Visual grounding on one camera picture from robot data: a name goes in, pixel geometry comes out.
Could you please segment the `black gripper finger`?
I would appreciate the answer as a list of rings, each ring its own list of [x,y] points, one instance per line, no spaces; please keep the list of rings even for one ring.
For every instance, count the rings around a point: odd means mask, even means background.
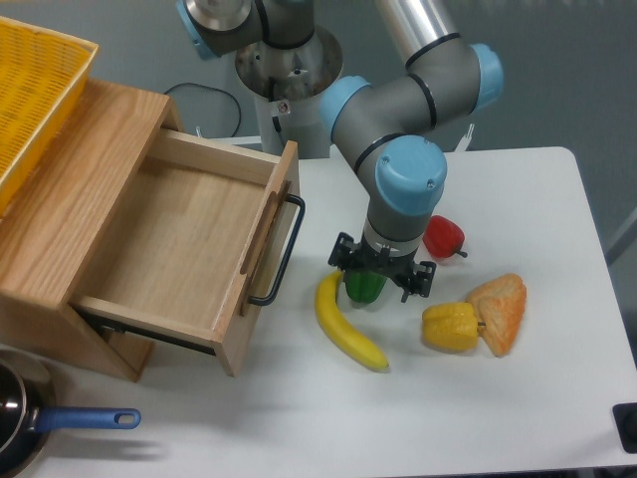
[[[433,261],[411,261],[399,274],[399,285],[403,290],[401,302],[411,296],[428,298],[435,277],[437,264]]]
[[[340,232],[327,259],[327,263],[340,271],[350,267],[354,254],[358,250],[358,244],[345,232]]]

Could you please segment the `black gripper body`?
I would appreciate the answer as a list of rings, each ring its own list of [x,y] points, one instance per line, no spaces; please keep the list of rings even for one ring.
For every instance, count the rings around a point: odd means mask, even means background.
[[[399,285],[399,274],[414,261],[418,239],[382,242],[382,238],[363,234],[350,267],[352,272],[373,272]]]

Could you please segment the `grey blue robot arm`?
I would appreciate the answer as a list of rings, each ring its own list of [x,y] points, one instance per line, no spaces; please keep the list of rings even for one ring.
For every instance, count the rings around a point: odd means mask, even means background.
[[[377,5],[405,73],[381,87],[343,73],[336,38],[310,1],[180,1],[190,42],[202,59],[235,57],[251,92],[264,151],[297,143],[304,158],[336,147],[366,190],[362,235],[340,234],[329,263],[346,278],[371,273],[405,296],[429,295],[435,267],[415,255],[447,175],[426,135],[502,93],[497,54],[470,45],[440,1]]]

